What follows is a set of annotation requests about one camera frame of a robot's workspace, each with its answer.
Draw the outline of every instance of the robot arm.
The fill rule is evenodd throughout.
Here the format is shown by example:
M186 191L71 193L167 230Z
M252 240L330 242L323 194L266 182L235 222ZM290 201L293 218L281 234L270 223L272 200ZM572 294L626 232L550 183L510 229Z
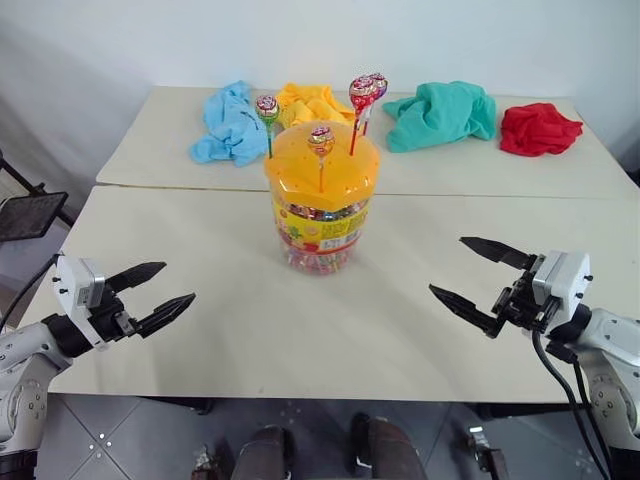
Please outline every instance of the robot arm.
M593 280L583 253L527 255L477 237L460 239L494 262L524 270L505 288L492 317L469 300L430 285L453 313L496 338L509 322L550 339L546 351L585 370L596 422L609 447L614 480L638 477L640 465L640 320L580 303Z
M50 315L0 337L0 480L33 479L47 412L47 391L73 358L111 341L143 338L175 320L195 294L170 300L141 321L117 294L150 280L166 264L143 263L105 279L87 259L60 256L53 278L66 315Z

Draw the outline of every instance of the orange jar lid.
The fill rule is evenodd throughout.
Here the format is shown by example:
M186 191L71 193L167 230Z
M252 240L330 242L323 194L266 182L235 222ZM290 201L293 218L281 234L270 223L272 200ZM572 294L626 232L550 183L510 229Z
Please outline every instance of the orange jar lid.
M335 145L324 158L322 188L320 160L307 141L314 128L327 126ZM334 212L373 195L380 154L367 137L358 135L353 156L351 127L337 122L307 122L288 128L273 142L273 158L265 159L271 190L286 203Z

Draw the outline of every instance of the green cloth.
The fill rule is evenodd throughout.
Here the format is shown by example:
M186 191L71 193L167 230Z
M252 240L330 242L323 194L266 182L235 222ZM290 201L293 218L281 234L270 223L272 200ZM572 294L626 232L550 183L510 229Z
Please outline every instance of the green cloth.
M396 119L387 135L394 153L457 142L469 135L483 140L496 136L496 102L471 83L423 83L415 97L387 102L382 108Z

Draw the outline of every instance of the table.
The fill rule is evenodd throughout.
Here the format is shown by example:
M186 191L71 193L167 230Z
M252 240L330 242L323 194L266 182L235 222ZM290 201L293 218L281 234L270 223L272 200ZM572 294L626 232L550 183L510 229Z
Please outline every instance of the table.
M98 174L101 184L222 190L268 189L261 161L243 168L232 162L199 165L189 147L205 133L202 107L210 88L155 87L120 146ZM254 95L267 93L254 91ZM389 93L385 100L410 94ZM345 92L336 94L349 105ZM498 122L514 105L552 101L571 119L566 99L496 97ZM555 198L630 198L635 186L585 125L584 134L561 156L527 158L498 149L498 140L474 138L403 154L386 148L393 120L378 105L370 125L381 147L377 194L482 195Z
M191 291L192 306L143 341L91 352L57 392L224 397L564 402L515 327L490 340L427 290L488 311L519 272L457 241L591 254L585 303L640 314L638 203L626 200L378 196L343 271L313 277L281 258L268 193L96 187L63 249L107 274L164 260L122 293L142 318ZM60 312L43 282L24 323ZM571 369L564 369L570 376Z

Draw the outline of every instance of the floor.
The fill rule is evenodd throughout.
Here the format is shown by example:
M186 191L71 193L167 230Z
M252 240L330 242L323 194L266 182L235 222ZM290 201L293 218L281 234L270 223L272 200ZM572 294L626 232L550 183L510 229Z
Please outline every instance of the floor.
M221 399L200 416L135 397L57 394L49 399L36 474L47 480L187 480L203 444L226 444L237 455L255 430L277 423L296 440L293 478L348 477L346 432L358 411L402 427L430 480L490 479L464 448L464 431L474 424L503 450L512 480L598 478L568 413L482 422L459 403Z

